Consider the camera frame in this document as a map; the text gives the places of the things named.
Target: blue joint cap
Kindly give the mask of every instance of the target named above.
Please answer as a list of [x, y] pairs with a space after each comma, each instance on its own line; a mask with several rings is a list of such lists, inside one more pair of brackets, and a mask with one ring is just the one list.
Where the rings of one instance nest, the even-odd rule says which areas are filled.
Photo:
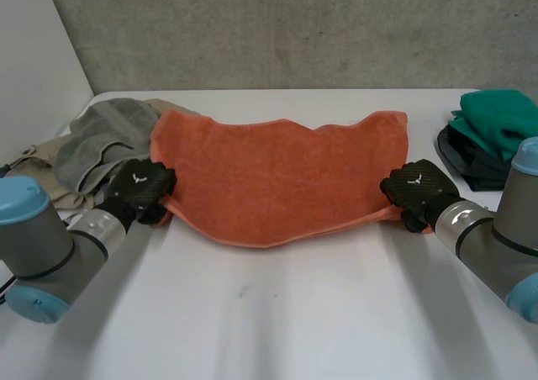
[[504, 302], [525, 321], [538, 324], [538, 273], [515, 285]]
[[6, 303], [26, 319], [45, 324], [57, 323], [69, 311], [69, 304], [61, 298], [29, 286], [13, 285], [6, 293]]
[[531, 176], [538, 176], [538, 136], [521, 142], [512, 167]]
[[0, 178], [0, 226], [32, 219], [49, 203], [49, 194], [33, 178]]

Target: orange towel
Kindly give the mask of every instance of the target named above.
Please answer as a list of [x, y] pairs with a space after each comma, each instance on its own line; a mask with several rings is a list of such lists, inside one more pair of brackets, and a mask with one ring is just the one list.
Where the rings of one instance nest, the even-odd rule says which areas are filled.
[[153, 131], [151, 159], [176, 169], [163, 201], [172, 213], [220, 243], [264, 248], [399, 219], [379, 182], [406, 162], [408, 146], [407, 115], [395, 111], [314, 130], [169, 111]]

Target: gray concrete wall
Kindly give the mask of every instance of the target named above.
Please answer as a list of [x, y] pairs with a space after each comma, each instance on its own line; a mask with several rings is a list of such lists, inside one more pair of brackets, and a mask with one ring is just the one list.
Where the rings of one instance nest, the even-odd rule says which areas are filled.
[[538, 0], [54, 0], [95, 93], [518, 87]]

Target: crumpled gray towel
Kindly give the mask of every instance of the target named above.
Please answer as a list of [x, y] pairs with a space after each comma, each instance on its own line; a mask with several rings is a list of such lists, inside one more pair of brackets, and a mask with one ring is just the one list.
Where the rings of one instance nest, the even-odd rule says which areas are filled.
[[71, 139], [60, 150], [53, 171], [77, 193], [98, 190], [124, 161], [150, 156], [150, 136], [160, 113], [132, 98], [95, 103], [70, 124]]

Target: folded green towel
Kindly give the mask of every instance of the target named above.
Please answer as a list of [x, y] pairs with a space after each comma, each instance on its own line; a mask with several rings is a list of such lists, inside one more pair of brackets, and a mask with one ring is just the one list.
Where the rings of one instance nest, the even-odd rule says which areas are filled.
[[523, 140], [538, 136], [538, 107], [518, 90], [469, 92], [460, 106], [450, 125], [505, 161]]

